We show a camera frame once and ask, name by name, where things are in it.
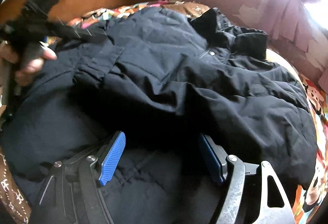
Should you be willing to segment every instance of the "human hand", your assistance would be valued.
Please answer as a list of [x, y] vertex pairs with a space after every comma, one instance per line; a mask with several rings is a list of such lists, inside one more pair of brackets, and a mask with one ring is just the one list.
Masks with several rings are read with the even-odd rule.
[[[11, 63], [19, 62], [18, 54], [5, 41], [0, 43], [0, 57]], [[26, 86], [32, 83], [33, 77], [42, 69], [44, 59], [56, 60], [57, 56], [50, 48], [46, 48], [41, 57], [30, 61], [25, 68], [15, 72], [15, 81], [20, 86]]]

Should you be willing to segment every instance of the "blue gripper pad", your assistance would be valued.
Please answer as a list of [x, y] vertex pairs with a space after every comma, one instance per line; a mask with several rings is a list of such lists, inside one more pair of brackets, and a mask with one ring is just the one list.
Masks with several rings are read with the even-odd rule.
[[108, 151], [106, 157], [104, 158], [104, 161], [101, 163], [101, 173], [99, 177], [99, 183], [102, 186], [105, 186], [106, 183], [112, 179], [117, 164], [121, 158], [121, 155], [125, 147], [124, 132], [120, 132], [116, 136], [114, 135], [113, 139], [109, 144], [110, 145], [112, 144], [112, 146]]

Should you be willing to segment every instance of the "metal screw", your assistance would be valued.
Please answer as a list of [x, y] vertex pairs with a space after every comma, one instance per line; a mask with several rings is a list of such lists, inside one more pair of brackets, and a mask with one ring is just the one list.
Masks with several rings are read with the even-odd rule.
[[228, 159], [232, 162], [235, 162], [235, 161], [237, 161], [238, 158], [235, 155], [229, 155]]
[[89, 156], [87, 157], [87, 160], [88, 160], [89, 162], [94, 162], [94, 161], [96, 160], [96, 157], [95, 157], [94, 155], [89, 155]]
[[262, 161], [262, 166], [268, 168], [271, 166], [271, 164], [268, 161]]
[[61, 161], [56, 161], [54, 164], [55, 168], [60, 168], [61, 167]]

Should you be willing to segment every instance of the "black jacket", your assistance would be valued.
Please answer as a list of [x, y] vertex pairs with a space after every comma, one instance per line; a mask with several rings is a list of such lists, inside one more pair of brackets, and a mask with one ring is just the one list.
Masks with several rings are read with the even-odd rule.
[[166, 148], [204, 132], [244, 162], [271, 162], [285, 188], [309, 187], [314, 123], [301, 84], [265, 60], [266, 34], [213, 9], [188, 21], [153, 7], [93, 27], [109, 39], [57, 46], [4, 129], [16, 175], [40, 181], [107, 131]]

